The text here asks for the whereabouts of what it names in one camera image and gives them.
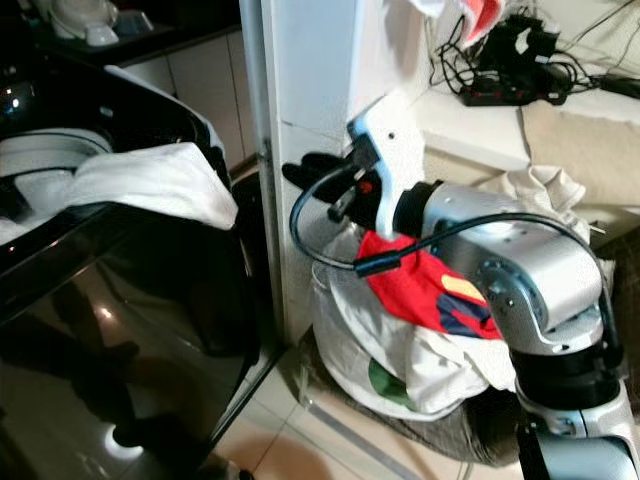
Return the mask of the red and white hanging cloth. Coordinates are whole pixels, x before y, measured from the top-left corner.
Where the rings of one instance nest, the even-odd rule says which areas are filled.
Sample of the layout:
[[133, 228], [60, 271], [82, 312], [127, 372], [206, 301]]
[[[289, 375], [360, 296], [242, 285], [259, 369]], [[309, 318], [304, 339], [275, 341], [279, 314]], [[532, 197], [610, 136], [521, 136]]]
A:
[[506, 10], [507, 0], [407, 0], [413, 8], [433, 19], [445, 9], [454, 8], [461, 14], [463, 26], [458, 46], [474, 46], [495, 27]]

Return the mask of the red garment with yellow print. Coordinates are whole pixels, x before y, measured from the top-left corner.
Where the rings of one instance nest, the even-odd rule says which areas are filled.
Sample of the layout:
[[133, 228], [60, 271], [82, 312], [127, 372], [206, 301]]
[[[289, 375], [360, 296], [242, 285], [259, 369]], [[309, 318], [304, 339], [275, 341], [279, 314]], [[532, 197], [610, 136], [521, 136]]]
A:
[[397, 268], [366, 276], [365, 282], [399, 320], [453, 337], [502, 338], [479, 289], [429, 252], [411, 253]]

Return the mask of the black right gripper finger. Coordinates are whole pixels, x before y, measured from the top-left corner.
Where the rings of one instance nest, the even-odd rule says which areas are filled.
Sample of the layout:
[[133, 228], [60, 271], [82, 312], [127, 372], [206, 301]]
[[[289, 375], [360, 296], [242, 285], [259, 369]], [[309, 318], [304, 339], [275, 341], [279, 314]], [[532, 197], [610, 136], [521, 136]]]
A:
[[338, 200], [352, 188], [352, 174], [342, 166], [284, 165], [282, 174], [303, 192], [314, 189], [317, 200]]
[[351, 177], [361, 170], [361, 166], [348, 157], [324, 152], [310, 152], [300, 160], [300, 174], [307, 178], [323, 178], [334, 172], [346, 172]]

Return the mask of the green garment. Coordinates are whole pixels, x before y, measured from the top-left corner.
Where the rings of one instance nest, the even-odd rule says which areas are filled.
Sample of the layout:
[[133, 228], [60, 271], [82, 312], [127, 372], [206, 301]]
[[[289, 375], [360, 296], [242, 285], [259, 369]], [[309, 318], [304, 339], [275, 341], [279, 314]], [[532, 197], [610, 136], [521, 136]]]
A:
[[367, 381], [369, 381], [372, 390], [381, 398], [411, 410], [412, 402], [408, 397], [406, 384], [398, 379], [393, 372], [385, 370], [375, 358], [371, 358], [367, 364]]

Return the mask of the white round appliance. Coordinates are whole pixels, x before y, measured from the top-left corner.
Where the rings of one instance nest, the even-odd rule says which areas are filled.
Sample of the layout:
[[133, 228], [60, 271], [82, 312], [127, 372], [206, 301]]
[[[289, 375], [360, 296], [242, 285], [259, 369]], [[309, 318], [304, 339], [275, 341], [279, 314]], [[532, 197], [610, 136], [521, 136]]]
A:
[[88, 46], [118, 44], [119, 10], [109, 0], [32, 0], [36, 12], [56, 37], [83, 40]]

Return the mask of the dark counter top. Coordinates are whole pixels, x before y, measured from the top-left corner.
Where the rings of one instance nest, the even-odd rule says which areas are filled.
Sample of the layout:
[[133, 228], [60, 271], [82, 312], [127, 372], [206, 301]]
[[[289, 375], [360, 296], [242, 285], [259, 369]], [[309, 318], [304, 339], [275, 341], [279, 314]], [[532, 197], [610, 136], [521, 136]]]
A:
[[74, 61], [91, 67], [131, 67], [184, 47], [229, 35], [241, 27], [238, 0], [109, 0], [122, 13], [141, 12], [154, 27], [137, 35], [120, 33], [116, 44], [90, 46], [59, 38], [40, 18], [37, 0], [0, 0], [1, 41], [20, 54]]

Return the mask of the black power strip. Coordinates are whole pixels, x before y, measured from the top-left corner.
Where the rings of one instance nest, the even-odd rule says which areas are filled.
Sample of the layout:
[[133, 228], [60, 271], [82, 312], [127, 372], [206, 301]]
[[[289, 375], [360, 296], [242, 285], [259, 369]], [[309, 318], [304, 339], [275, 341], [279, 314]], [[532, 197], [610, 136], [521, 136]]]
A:
[[573, 87], [557, 79], [481, 77], [472, 79], [457, 93], [468, 108], [525, 106], [538, 100], [563, 105]]

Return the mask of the grey laundry basket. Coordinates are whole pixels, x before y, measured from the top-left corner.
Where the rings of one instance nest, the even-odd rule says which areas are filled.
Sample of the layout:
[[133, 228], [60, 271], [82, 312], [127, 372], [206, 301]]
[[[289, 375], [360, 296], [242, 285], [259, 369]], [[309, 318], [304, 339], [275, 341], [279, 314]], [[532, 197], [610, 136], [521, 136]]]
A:
[[518, 462], [516, 428], [524, 411], [516, 394], [507, 390], [489, 388], [479, 396], [467, 399], [442, 419], [412, 421], [381, 415], [347, 396], [325, 370], [314, 334], [310, 332], [303, 334], [296, 347], [284, 353], [280, 366], [293, 392], [307, 387], [330, 394], [358, 415], [452, 460], [495, 468]]

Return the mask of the white towel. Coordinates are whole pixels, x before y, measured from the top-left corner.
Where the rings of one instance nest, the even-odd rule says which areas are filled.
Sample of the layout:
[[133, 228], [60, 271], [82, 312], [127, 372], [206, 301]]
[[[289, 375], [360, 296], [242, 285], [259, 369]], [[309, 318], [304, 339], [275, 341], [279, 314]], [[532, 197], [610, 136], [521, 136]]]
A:
[[170, 218], [200, 221], [229, 230], [236, 224], [238, 205], [227, 183], [195, 143], [170, 143], [123, 154], [88, 157], [67, 174], [33, 173], [32, 180], [15, 180], [31, 215], [22, 221], [4, 220], [0, 241], [9, 243], [46, 223], [69, 207], [123, 204]]

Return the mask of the black plug adapters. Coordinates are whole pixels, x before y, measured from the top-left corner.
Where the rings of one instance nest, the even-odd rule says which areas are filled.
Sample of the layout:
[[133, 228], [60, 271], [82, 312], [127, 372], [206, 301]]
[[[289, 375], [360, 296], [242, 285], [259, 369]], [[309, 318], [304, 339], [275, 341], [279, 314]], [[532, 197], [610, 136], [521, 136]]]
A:
[[532, 15], [513, 14], [495, 24], [485, 37], [477, 67], [499, 74], [525, 74], [556, 54], [561, 29]]

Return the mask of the white crumpled garment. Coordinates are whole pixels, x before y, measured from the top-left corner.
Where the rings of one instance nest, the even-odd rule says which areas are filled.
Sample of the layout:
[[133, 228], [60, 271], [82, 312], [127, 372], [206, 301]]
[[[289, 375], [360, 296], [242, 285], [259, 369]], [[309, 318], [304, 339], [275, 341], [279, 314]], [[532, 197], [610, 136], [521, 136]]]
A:
[[[435, 421], [486, 389], [515, 393], [515, 369], [502, 340], [433, 332], [393, 317], [352, 271], [311, 266], [319, 314], [314, 334], [325, 370], [361, 406], [413, 421]], [[406, 384], [411, 410], [381, 398], [367, 376], [369, 360]]]

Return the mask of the cream crumpled cloth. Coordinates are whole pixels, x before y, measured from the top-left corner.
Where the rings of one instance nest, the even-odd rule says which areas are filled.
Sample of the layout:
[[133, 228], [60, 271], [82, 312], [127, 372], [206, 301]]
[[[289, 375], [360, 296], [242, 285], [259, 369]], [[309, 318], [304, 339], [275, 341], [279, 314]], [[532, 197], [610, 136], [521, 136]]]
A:
[[588, 187], [559, 166], [534, 165], [512, 170], [484, 180], [477, 188], [516, 198], [526, 210], [561, 220], [577, 236], [590, 242], [589, 224], [573, 211], [585, 200]]

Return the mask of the black washing machine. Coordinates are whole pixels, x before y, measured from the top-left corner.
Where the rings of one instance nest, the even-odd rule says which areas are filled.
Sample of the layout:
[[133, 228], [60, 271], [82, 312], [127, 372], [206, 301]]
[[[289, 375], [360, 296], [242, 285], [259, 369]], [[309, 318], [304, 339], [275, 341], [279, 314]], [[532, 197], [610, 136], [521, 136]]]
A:
[[[215, 129], [116, 68], [5, 61], [1, 211], [31, 215], [33, 173], [101, 154], [197, 145], [230, 183]], [[211, 453], [259, 360], [241, 229], [123, 204], [69, 207], [0, 253], [0, 480], [220, 477]]]

